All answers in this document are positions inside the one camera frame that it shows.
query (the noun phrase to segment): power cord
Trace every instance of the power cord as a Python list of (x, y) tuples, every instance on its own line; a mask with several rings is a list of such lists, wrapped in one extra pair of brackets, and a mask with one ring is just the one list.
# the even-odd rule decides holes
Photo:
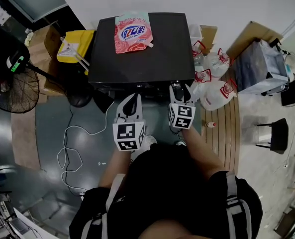
[[(73, 112), (72, 112), (72, 110), (71, 110), (71, 104), (70, 104), (70, 106), (69, 106), (69, 110), (70, 110), (70, 113), (71, 113), (71, 117), (70, 117), (70, 119), (69, 119), (69, 123), (68, 123), (67, 127), (70, 126), (70, 123), (71, 123), (72, 118), (73, 118), (73, 115), (74, 115)], [(68, 144), (68, 134), (67, 134), (67, 133), (65, 134), (65, 137), (66, 137), (65, 146), (67, 146), (67, 144)], [(68, 184), (68, 182), (67, 182), (67, 177), (68, 177), (68, 173), (67, 173), (67, 171), (68, 171), (68, 167), (69, 167), (69, 165), (70, 165), (70, 158), (69, 158), (69, 155), (68, 155), (68, 154), (67, 154), (67, 161), (68, 161), (68, 164), (67, 164), (67, 166), (66, 166), (66, 173), (65, 173), (65, 178), (64, 178), (66, 184)], [(72, 192), (72, 190), (70, 189), (70, 187), (67, 187), (67, 188), (68, 188), (68, 190), (70, 191), (70, 193), (71, 193), (73, 196), (75, 196), (75, 197), (79, 197), (78, 194), (74, 194), (74, 193)]]
[(36, 235), (36, 233), (40, 236), (40, 238), (41, 239), (43, 239), (42, 238), (42, 236), (41, 236), (41, 234), (36, 230), (36, 229), (34, 229), (34, 228), (32, 228), (32, 227), (29, 227), (29, 226), (27, 226), (32, 232), (33, 232), (33, 234), (34, 234), (34, 236), (36, 237), (36, 238), (39, 238), (37, 235)]
[(183, 140), (181, 138), (181, 136), (179, 135), (179, 133), (182, 131), (181, 129), (178, 130), (178, 131), (176, 131), (176, 132), (174, 132), (174, 131), (172, 131), (171, 125), (169, 125), (169, 130), (172, 132), (172, 134), (177, 135), (180, 140)]
[(295, 53), (292, 52), (292, 51), (287, 52), (287, 51), (283, 50), (283, 52), (287, 55), (286, 58), (285, 58), (285, 62), (287, 61), (288, 56), (291, 56), (291, 54), (293, 54), (293, 56), (295, 57)]
[[(66, 183), (66, 182), (64, 181), (64, 179), (63, 179), (63, 175), (64, 175), (64, 174), (67, 174), (68, 172), (75, 173), (75, 172), (77, 172), (77, 171), (83, 166), (83, 161), (82, 161), (82, 158), (81, 158), (79, 152), (78, 152), (76, 149), (72, 149), (72, 148), (68, 148), (68, 147), (66, 147), (66, 141), (65, 141), (65, 139), (66, 139), (66, 133), (67, 133), (67, 130), (70, 129), (70, 128), (72, 128), (72, 127), (77, 127), (77, 128), (80, 128), (80, 129), (84, 130), (88, 135), (96, 135), (96, 134), (99, 134), (99, 133), (103, 132), (103, 131), (106, 129), (106, 125), (107, 125), (107, 112), (108, 112), (108, 110), (110, 109), (110, 107), (111, 107), (113, 104), (114, 104), (114, 102), (113, 102), (113, 103), (107, 108), (107, 110), (106, 110), (106, 113), (105, 113), (105, 127), (104, 127), (104, 129), (102, 129), (101, 131), (96, 132), (96, 133), (89, 133), (89, 132), (88, 132), (87, 130), (85, 130), (83, 127), (78, 126), (78, 125), (68, 126), (68, 127), (64, 130), (63, 148), (62, 148), (62, 149), (58, 152), (58, 154), (57, 154), (57, 161), (58, 161), (58, 164), (59, 164), (60, 168), (61, 168), (61, 169), (64, 169), (64, 167), (65, 167), (66, 164), (67, 164), (67, 160), (68, 160), (68, 163), (70, 164), (69, 157), (68, 157), (68, 154), (67, 154), (67, 149), (68, 149), (68, 150), (75, 151), (75, 152), (78, 154), (79, 159), (80, 159), (80, 162), (81, 162), (80, 166), (79, 166), (76, 170), (68, 170), (68, 168), (66, 167), (66, 170), (63, 171), (63, 172), (61, 173), (61, 180), (62, 180), (62, 182), (63, 182), (67, 187), (72, 188), (72, 189), (77, 189), (77, 190), (84, 190), (84, 191), (87, 191), (87, 189), (85, 189), (85, 188), (81, 188), (81, 187), (72, 187), (72, 186), (70, 186), (68, 183)], [(59, 161), (59, 155), (60, 155), (60, 153), (61, 153), (62, 150), (64, 150), (64, 164), (63, 164), (63, 166), (61, 166), (60, 161)]]
[(288, 164), (288, 159), (289, 159), (289, 156), (290, 156), (290, 152), (291, 152), (291, 149), (292, 149), (292, 145), (293, 145), (293, 141), (295, 139), (295, 132), (293, 133), (293, 137), (292, 137), (292, 142), (291, 142), (291, 146), (290, 146), (290, 150), (288, 152), (288, 155), (287, 155), (287, 159), (286, 159), (286, 164), (283, 166), (284, 168), (287, 168), (289, 166)]

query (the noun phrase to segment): plastic container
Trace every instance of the plastic container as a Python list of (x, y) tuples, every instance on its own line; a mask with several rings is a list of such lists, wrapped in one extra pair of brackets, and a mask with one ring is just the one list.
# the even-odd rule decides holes
[(230, 58), (226, 53), (219, 49), (218, 53), (210, 52), (203, 59), (203, 68), (210, 69), (212, 79), (219, 80), (230, 66)]
[(214, 111), (229, 103), (237, 94), (232, 86), (224, 81), (213, 81), (207, 84), (204, 95), (200, 97), (201, 105), (208, 111)]
[(192, 45), (192, 53), (193, 53), (193, 57), (194, 57), (195, 66), (202, 66), (203, 58), (204, 58), (203, 53), (202, 53), (203, 50), (206, 50), (206, 47), (201, 41), (196, 41)]
[(207, 122), (205, 127), (208, 127), (208, 128), (214, 128), (216, 126), (216, 123), (215, 122)]
[(202, 66), (195, 66), (195, 81), (191, 89), (197, 100), (200, 99), (206, 92), (207, 85), (211, 83), (210, 70), (203, 70)]

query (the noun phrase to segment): plastic bag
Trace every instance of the plastic bag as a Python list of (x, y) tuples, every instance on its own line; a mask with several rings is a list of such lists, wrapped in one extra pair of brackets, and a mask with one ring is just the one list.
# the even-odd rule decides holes
[(201, 105), (208, 111), (214, 111), (237, 97), (232, 86), (224, 81), (212, 81), (202, 89)]
[(226, 53), (219, 49), (218, 53), (210, 52), (203, 59), (204, 69), (210, 69), (213, 80), (219, 80), (230, 66), (230, 58)]
[(115, 51), (125, 53), (153, 47), (151, 25), (147, 12), (127, 12), (115, 17)]
[(210, 69), (204, 70), (202, 66), (195, 66), (195, 81), (191, 86), (197, 100), (205, 93), (207, 85), (211, 82)]

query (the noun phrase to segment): gray floor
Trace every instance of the gray floor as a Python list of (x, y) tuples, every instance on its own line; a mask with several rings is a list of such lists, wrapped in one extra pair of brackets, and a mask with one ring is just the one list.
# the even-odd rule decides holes
[[(114, 104), (107, 115), (107, 128), (98, 135), (88, 135), (81, 129), (68, 130), (68, 147), (77, 149), (83, 160), (83, 167), (77, 173), (68, 174), (68, 183), (72, 186), (91, 189), (98, 184), (105, 166), (98, 163), (108, 163), (114, 149), (112, 137), (112, 122), (117, 104)], [(57, 163), (57, 153), (63, 147), (63, 133), (70, 119), (69, 103), (66, 97), (50, 97), (45, 104), (38, 104), (36, 109), (36, 136), (41, 171), (34, 172), (14, 163), (11, 145), (10, 114), (0, 110), (0, 165), (14, 166), (13, 172), (7, 173), (7, 180), (2, 190), (12, 190), (10, 194), (12, 205), (23, 210), (40, 198), (44, 201), (32, 209), (32, 215), (44, 220), (53, 213), (53, 218), (46, 223), (59, 231), (68, 234), (69, 224), (77, 211), (81, 199), (73, 196), (61, 181), (61, 173)], [(78, 125), (90, 133), (104, 128), (104, 115), (93, 101), (86, 107), (72, 107), (74, 114), (71, 125)], [(143, 101), (144, 119), (147, 133), (152, 134), (159, 142), (173, 143), (178, 139), (168, 126), (168, 103)], [(200, 130), (200, 109), (197, 104), (197, 114), (194, 125)], [(69, 151), (69, 170), (75, 170), (80, 165), (77, 154)], [(64, 163), (64, 153), (59, 158)]]
[[(279, 94), (272, 97), (239, 95), (238, 98), (242, 129), (238, 177), (246, 179), (261, 198), (264, 215), (258, 238), (277, 239), (280, 237), (273, 229), (295, 195), (288, 189), (295, 180), (295, 107), (282, 107)], [(255, 125), (282, 118), (286, 118), (289, 125), (286, 152), (279, 155), (256, 147), (255, 143), (266, 134), (267, 128)]]

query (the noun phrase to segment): wooden floor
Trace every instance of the wooden floor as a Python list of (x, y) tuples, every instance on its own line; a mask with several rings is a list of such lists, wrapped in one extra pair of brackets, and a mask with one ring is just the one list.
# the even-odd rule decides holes
[[(221, 78), (227, 81), (234, 78), (230, 69)], [(224, 107), (215, 111), (205, 111), (201, 108), (201, 120), (216, 123), (214, 128), (202, 127), (201, 134), (206, 142), (225, 164), (228, 171), (234, 170), (237, 174), (240, 149), (240, 118), (238, 98), (233, 98)]]

